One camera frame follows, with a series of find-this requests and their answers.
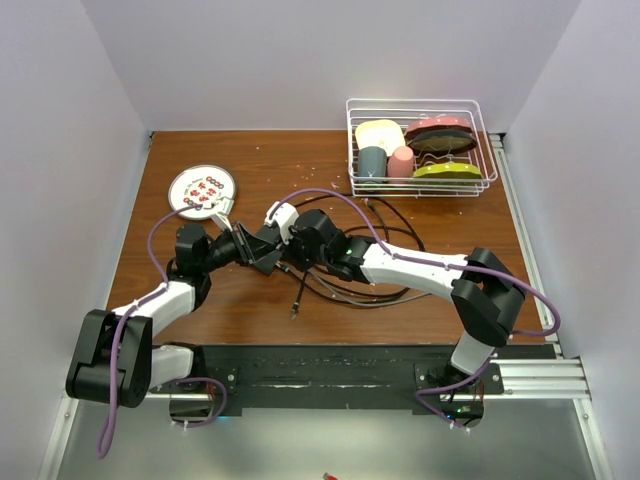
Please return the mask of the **black network switch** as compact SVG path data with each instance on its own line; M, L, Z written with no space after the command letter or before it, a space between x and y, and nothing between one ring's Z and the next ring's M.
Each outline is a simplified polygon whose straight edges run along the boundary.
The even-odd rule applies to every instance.
M262 274L270 275L282 257L279 233L275 227L262 226L250 239L253 266Z

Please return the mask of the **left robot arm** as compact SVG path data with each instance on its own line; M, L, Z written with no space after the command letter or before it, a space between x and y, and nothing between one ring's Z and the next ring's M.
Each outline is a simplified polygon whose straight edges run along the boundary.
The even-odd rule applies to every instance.
M185 392L200 390L207 368L196 348L155 347L154 336L204 303L211 272L236 262L269 273L290 239L290 228L275 221L255 234L237 223L217 238L200 224L180 227L166 281L126 306L85 315L66 377L67 394L135 408L148 390L171 381Z

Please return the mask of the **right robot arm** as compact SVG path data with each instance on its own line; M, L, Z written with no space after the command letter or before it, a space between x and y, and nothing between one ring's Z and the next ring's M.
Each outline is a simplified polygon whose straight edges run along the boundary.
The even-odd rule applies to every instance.
M288 203L274 204L264 224L277 229L287 261L300 270L321 266L345 282L393 284L451 302L463 334L445 379L459 393L480 382L481 367L506 344L526 298L526 284L486 249L467 256L409 250L382 241L376 232L348 235L323 211L300 214Z

